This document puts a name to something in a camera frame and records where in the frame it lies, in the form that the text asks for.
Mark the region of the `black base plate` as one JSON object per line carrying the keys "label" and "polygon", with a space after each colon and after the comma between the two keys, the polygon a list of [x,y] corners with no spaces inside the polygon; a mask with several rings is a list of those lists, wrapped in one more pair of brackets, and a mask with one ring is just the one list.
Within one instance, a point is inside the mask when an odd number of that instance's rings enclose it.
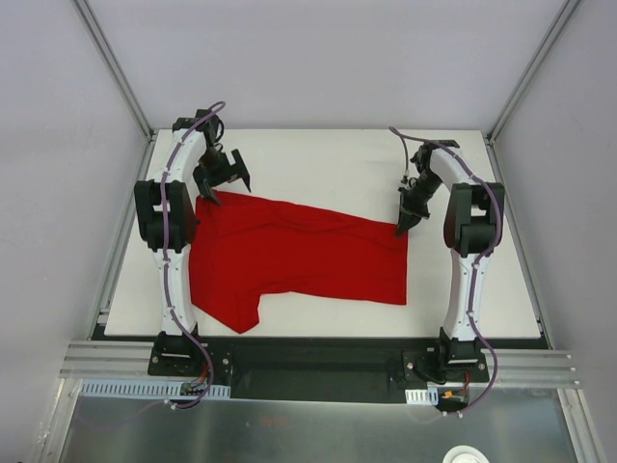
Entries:
{"label": "black base plate", "polygon": [[485,384],[480,350],[446,360],[435,338],[201,338],[159,334],[148,375],[212,380],[238,399],[401,403],[429,382]]}

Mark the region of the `aluminium front rail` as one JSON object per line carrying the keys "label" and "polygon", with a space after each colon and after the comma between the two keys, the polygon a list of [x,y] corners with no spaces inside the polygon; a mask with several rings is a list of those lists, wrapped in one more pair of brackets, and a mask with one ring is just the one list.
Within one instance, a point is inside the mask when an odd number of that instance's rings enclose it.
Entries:
{"label": "aluminium front rail", "polygon": [[[152,344],[144,341],[79,340],[69,344],[63,376],[137,378],[146,374]],[[498,349],[501,388],[580,389],[572,355],[563,350]]]}

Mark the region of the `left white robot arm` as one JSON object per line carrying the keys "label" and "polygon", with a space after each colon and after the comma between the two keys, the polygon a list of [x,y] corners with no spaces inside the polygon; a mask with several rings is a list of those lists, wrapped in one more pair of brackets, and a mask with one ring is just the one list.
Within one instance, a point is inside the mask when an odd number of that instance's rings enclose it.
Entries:
{"label": "left white robot arm", "polygon": [[192,118],[177,119],[162,166],[133,188],[139,235],[153,252],[161,285],[163,317],[153,349],[159,362],[206,360],[196,336],[198,323],[189,287],[189,255],[199,223],[189,182],[195,182],[202,199],[215,205],[221,203],[217,186],[240,180],[251,187],[240,151],[231,155],[224,151],[225,124],[219,113],[225,106],[217,101],[197,110]]}

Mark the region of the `aluminium frame post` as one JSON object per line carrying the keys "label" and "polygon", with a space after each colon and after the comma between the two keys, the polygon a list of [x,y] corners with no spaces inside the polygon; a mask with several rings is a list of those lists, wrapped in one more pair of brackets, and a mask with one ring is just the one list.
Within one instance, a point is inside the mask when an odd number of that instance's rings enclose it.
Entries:
{"label": "aluminium frame post", "polygon": [[71,0],[70,4],[76,10],[88,36],[93,41],[94,47],[109,71],[134,122],[139,127],[142,135],[150,140],[154,135],[154,129],[126,77],[121,63],[95,14],[91,2],[87,0]]}
{"label": "aluminium frame post", "polygon": [[485,139],[490,146],[495,143],[498,136],[514,115],[518,106],[522,103],[523,98],[531,87],[535,77],[542,69],[543,64],[549,57],[553,48],[559,41],[581,4],[581,0],[566,0],[562,2],[554,19],[550,23],[548,30],[541,38],[513,91],[510,96],[508,96],[504,106],[499,112],[495,123],[486,133]]}

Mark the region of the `left aluminium frame post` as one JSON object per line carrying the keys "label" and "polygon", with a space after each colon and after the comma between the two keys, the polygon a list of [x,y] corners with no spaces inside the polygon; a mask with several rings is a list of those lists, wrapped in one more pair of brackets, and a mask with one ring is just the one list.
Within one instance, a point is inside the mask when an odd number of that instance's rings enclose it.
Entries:
{"label": "left aluminium frame post", "polygon": [[139,127],[142,135],[150,140],[154,135],[154,129],[126,77],[121,63],[95,14],[91,2],[87,0],[71,0],[70,4],[76,10],[88,36],[93,41],[94,47],[109,71],[134,122]]}

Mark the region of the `red t-shirt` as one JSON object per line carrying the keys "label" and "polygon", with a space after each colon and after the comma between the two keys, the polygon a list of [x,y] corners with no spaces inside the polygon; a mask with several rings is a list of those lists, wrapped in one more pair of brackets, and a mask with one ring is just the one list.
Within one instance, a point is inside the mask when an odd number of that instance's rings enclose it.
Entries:
{"label": "red t-shirt", "polygon": [[406,304],[408,240],[394,224],[231,192],[219,199],[196,200],[189,285],[193,305],[232,331],[258,324],[264,295]]}

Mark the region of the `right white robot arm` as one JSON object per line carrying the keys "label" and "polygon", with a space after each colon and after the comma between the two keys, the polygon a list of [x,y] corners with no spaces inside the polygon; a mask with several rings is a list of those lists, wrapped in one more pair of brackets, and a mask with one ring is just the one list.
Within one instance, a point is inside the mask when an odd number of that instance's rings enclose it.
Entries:
{"label": "right white robot arm", "polygon": [[490,257],[503,233],[504,186],[477,176],[453,140],[427,140],[406,160],[417,176],[401,179],[395,234],[430,218],[429,201],[440,187],[449,192],[443,241],[452,261],[448,308],[434,351],[412,362],[419,378],[443,384],[457,371],[482,363],[489,344],[480,333],[481,293]]}

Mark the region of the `right aluminium frame post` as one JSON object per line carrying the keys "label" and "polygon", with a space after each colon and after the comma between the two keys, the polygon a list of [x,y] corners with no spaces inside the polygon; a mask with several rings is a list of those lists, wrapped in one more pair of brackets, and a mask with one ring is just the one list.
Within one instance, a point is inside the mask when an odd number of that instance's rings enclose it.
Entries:
{"label": "right aluminium frame post", "polygon": [[531,87],[535,77],[542,69],[543,64],[549,57],[553,48],[559,41],[581,4],[581,0],[566,0],[562,2],[554,19],[550,23],[548,30],[541,38],[513,91],[510,96],[508,96],[504,106],[499,112],[495,123],[486,133],[485,139],[490,146],[495,143],[498,136],[514,115],[518,106],[522,103],[523,98]]}

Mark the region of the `white round object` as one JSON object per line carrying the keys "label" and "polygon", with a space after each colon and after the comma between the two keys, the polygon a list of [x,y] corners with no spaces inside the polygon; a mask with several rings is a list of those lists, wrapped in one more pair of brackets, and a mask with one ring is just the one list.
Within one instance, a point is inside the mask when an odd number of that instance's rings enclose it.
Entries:
{"label": "white round object", "polygon": [[471,446],[455,446],[443,457],[443,463],[488,463],[487,457]]}

